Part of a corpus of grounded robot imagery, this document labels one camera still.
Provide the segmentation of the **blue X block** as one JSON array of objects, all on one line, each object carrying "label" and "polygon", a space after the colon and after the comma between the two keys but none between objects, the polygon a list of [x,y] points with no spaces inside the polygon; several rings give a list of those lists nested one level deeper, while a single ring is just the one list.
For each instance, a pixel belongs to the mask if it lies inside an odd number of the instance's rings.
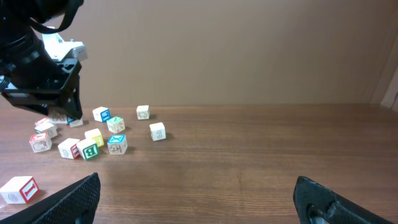
[{"label": "blue X block", "polygon": [[109,153],[112,155],[125,154],[128,145],[124,134],[112,135],[107,142]]}]

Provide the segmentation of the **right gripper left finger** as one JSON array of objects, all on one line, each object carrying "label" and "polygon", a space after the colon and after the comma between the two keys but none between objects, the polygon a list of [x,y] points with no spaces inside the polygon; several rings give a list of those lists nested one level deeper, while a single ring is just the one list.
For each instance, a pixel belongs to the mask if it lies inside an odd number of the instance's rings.
[{"label": "right gripper left finger", "polygon": [[1,220],[1,224],[92,224],[100,200],[98,173]]}]

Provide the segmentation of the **block with green side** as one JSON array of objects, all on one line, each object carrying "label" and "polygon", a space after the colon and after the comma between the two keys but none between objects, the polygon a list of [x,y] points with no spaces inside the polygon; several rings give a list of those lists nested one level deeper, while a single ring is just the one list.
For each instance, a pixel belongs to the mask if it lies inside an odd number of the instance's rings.
[{"label": "block with green side", "polygon": [[81,140],[76,144],[76,146],[79,150],[80,156],[86,161],[99,155],[98,145],[93,139]]}]

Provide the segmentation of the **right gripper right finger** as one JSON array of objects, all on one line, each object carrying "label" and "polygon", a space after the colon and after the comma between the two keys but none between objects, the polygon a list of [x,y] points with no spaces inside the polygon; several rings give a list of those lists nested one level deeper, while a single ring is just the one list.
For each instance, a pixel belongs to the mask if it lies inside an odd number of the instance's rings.
[{"label": "right gripper right finger", "polygon": [[306,176],[297,178],[293,201],[301,224],[392,224]]}]

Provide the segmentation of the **green N block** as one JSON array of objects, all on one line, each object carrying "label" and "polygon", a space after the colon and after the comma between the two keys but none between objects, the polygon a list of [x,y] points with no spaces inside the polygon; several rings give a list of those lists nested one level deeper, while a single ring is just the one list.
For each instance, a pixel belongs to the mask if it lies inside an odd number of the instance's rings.
[{"label": "green N block", "polygon": [[109,120],[107,120],[108,130],[114,134],[120,133],[125,130],[126,126],[124,123],[124,119],[119,116],[115,116]]}]

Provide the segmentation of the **red A block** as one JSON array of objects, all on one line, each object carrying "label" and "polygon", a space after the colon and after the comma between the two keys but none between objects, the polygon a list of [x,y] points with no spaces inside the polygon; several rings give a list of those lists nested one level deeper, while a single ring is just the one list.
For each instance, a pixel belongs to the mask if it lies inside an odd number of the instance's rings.
[{"label": "red A block", "polygon": [[49,122],[50,122],[50,120],[48,118],[42,118],[35,122],[35,126],[40,126],[41,124],[49,123]]}]

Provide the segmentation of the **block with blue side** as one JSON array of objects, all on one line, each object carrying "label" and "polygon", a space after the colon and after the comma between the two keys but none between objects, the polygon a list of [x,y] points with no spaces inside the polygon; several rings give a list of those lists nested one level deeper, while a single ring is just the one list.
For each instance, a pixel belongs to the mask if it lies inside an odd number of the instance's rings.
[{"label": "block with blue side", "polygon": [[93,110],[93,117],[95,121],[103,123],[111,118],[111,113],[108,108],[100,106]]}]

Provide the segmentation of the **plain block above A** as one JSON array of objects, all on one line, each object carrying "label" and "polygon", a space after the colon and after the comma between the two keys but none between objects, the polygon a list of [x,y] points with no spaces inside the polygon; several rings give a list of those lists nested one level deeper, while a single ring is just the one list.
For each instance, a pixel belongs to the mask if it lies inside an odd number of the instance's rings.
[{"label": "plain block above A", "polygon": [[37,133],[48,133],[50,138],[58,136],[57,127],[52,123],[43,123],[35,127]]}]

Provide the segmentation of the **plain block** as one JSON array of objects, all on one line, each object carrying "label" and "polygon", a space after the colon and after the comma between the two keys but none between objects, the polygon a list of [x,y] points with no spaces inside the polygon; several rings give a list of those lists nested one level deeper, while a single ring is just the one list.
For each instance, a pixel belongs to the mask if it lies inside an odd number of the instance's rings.
[{"label": "plain block", "polygon": [[87,139],[94,140],[97,143],[98,147],[101,147],[104,145],[104,139],[103,139],[102,133],[98,128],[86,131],[85,137]]},{"label": "plain block", "polygon": [[1,187],[1,196],[7,204],[27,204],[39,191],[32,176],[17,176]]},{"label": "plain block", "polygon": [[82,119],[82,118],[80,118],[80,119],[73,119],[73,118],[68,117],[68,118],[67,118],[67,123],[68,123],[68,125],[69,125],[71,128],[75,128],[75,127],[78,127],[78,126],[82,126],[82,125],[83,125],[83,119]]},{"label": "plain block", "polygon": [[80,142],[79,139],[67,138],[58,145],[60,155],[64,159],[77,159],[80,157],[80,152],[76,144]]},{"label": "plain block", "polygon": [[50,138],[58,136],[57,127],[52,123],[43,123],[35,127],[37,133],[48,133]]},{"label": "plain block", "polygon": [[136,108],[136,114],[138,120],[144,120],[150,118],[149,105],[140,105]]}]

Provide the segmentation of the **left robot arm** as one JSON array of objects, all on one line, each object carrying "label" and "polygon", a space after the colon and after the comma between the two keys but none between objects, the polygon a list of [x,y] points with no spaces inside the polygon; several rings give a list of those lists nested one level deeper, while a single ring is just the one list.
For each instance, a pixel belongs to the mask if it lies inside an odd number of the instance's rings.
[{"label": "left robot arm", "polygon": [[69,28],[83,0],[1,1],[1,96],[12,106],[80,119],[81,63],[73,42],[45,43],[41,34]]}]

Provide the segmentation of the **red M block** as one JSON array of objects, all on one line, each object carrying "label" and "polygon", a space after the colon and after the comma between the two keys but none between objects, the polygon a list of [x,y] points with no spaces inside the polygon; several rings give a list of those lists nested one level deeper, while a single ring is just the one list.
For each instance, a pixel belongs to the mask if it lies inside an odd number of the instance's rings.
[{"label": "red M block", "polygon": [[67,124],[68,117],[63,113],[59,113],[55,110],[49,110],[48,114],[49,122],[52,124]]}]

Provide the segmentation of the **yellowish block far right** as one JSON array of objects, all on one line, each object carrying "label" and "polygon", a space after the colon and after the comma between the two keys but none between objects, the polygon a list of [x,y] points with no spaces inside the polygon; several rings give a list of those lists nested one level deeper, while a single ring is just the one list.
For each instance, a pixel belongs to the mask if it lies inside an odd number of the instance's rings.
[{"label": "yellowish block far right", "polygon": [[163,123],[150,124],[149,127],[153,141],[160,141],[166,138],[165,126]]}]

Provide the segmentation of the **red I block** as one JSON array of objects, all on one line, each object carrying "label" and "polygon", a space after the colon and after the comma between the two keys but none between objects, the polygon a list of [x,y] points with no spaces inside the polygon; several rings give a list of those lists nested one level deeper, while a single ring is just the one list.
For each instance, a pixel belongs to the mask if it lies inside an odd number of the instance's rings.
[{"label": "red I block", "polygon": [[52,147],[52,141],[48,132],[33,134],[29,139],[29,144],[34,153],[48,151]]}]

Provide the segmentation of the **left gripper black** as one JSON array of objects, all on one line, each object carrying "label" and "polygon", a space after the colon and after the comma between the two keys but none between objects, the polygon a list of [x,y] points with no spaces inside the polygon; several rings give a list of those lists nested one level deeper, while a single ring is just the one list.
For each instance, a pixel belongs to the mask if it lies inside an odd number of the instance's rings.
[{"label": "left gripper black", "polygon": [[51,110],[73,119],[83,116],[80,103],[81,63],[53,61],[45,49],[27,49],[1,59],[1,96],[13,107],[42,115]]}]

